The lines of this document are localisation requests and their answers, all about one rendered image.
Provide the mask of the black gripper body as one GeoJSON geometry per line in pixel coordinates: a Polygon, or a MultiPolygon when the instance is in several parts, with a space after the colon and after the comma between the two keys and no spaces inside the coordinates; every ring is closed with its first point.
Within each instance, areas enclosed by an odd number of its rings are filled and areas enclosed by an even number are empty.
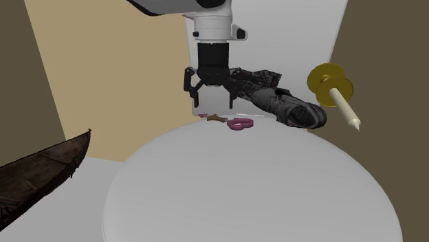
{"type": "Polygon", "coordinates": [[[198,43],[197,75],[207,86],[221,86],[230,75],[229,43],[198,43]]]}

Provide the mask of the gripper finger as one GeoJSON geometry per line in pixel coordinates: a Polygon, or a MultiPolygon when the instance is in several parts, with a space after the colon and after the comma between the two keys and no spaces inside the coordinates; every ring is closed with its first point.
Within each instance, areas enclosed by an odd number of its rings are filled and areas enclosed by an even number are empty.
{"type": "Polygon", "coordinates": [[[190,97],[193,99],[194,108],[199,106],[199,89],[204,84],[203,80],[200,80],[194,87],[191,85],[191,78],[196,73],[196,70],[192,67],[187,67],[184,70],[184,91],[188,92],[190,97]]]}
{"type": "Polygon", "coordinates": [[[241,79],[240,73],[241,68],[230,69],[230,73],[227,76],[223,87],[229,92],[229,109],[233,109],[233,102],[238,97],[238,92],[240,89],[241,79]]]}

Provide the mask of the black boot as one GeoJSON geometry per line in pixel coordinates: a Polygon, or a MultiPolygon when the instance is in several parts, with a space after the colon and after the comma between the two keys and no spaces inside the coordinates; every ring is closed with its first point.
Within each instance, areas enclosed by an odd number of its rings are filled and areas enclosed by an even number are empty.
{"type": "Polygon", "coordinates": [[[279,73],[242,69],[238,97],[255,107],[276,116],[276,121],[289,127],[317,129],[327,122],[327,114],[316,104],[305,102],[278,86],[279,73]]]}

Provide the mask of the white toilet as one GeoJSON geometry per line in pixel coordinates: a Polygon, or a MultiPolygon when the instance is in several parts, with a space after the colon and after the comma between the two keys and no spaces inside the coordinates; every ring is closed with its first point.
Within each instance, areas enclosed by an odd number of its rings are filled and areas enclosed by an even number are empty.
{"type": "MultiPolygon", "coordinates": [[[[329,61],[348,0],[232,0],[229,64],[281,73],[314,102],[307,76],[329,61]]],[[[185,18],[190,65],[194,22],[185,18]]],[[[252,104],[233,109],[204,87],[194,113],[253,119],[233,131],[200,120],[139,148],[114,177],[104,242],[403,242],[395,209],[373,176],[332,143],[285,126],[252,104]]]]}

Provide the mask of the gold candlestick with cream candle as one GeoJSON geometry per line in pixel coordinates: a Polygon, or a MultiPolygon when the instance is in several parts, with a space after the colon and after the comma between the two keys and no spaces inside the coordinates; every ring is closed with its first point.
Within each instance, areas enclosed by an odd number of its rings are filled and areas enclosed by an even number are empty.
{"type": "Polygon", "coordinates": [[[307,77],[307,86],[322,106],[339,108],[346,123],[360,131],[361,120],[348,103],[353,95],[353,84],[341,66],[335,63],[316,66],[307,77]]]}

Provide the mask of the dark wooden boat model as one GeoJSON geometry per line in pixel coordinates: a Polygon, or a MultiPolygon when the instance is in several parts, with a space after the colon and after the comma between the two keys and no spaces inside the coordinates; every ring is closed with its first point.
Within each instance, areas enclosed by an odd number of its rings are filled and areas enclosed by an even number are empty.
{"type": "Polygon", "coordinates": [[[0,231],[73,176],[90,139],[88,130],[0,167],[0,231]]]}

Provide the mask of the pink-handled scissors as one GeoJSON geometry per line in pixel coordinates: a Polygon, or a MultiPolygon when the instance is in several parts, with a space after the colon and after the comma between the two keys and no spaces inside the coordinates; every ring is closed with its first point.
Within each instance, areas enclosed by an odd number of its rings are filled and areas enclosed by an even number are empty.
{"type": "Polygon", "coordinates": [[[208,114],[198,114],[200,118],[205,118],[207,121],[219,121],[226,123],[229,129],[233,131],[242,131],[247,128],[252,128],[254,126],[253,119],[249,118],[233,118],[227,119],[225,117],[218,116],[217,114],[208,115],[208,114]]]}

